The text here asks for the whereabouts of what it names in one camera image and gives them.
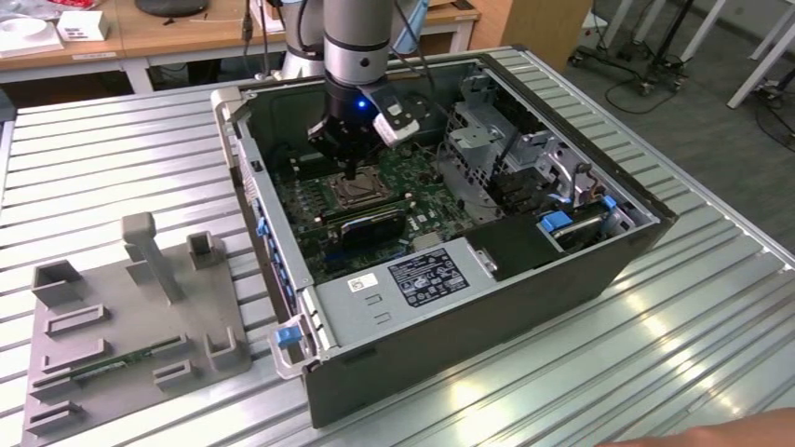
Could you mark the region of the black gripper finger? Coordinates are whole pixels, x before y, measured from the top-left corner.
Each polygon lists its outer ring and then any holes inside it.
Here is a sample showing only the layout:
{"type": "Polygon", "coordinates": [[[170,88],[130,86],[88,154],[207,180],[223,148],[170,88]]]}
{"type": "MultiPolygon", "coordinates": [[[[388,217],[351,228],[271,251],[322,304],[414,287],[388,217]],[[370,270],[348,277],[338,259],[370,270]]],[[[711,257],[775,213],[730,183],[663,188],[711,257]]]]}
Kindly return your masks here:
{"type": "Polygon", "coordinates": [[[344,178],[352,181],[356,176],[358,164],[366,157],[366,144],[352,140],[342,145],[342,163],[344,167],[344,178]]]}
{"type": "Polygon", "coordinates": [[[323,116],[307,130],[310,145],[336,163],[346,163],[348,160],[346,138],[346,124],[331,115],[323,116]]]}

